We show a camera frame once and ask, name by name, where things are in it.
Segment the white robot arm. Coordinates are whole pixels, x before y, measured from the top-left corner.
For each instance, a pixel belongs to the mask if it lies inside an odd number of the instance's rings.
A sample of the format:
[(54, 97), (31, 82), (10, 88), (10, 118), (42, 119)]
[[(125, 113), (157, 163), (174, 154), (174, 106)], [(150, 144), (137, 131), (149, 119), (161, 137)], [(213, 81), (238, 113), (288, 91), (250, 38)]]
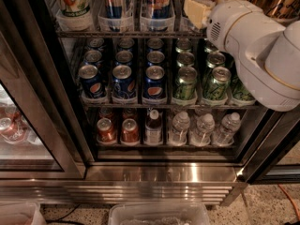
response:
[(300, 104), (300, 22), (284, 26), (245, 0), (184, 0), (193, 25), (230, 54), (238, 78), (263, 106), (277, 112)]

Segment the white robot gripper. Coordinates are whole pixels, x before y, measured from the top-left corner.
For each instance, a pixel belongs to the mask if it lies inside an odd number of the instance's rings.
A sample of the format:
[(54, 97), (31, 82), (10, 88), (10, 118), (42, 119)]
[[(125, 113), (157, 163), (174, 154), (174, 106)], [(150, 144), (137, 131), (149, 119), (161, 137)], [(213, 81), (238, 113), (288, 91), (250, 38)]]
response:
[(184, 12), (198, 29), (206, 27), (208, 21), (207, 38), (223, 52), (243, 51), (254, 44), (263, 49), (285, 30), (283, 25), (248, 1), (216, 0), (216, 3), (211, 0), (185, 0)]

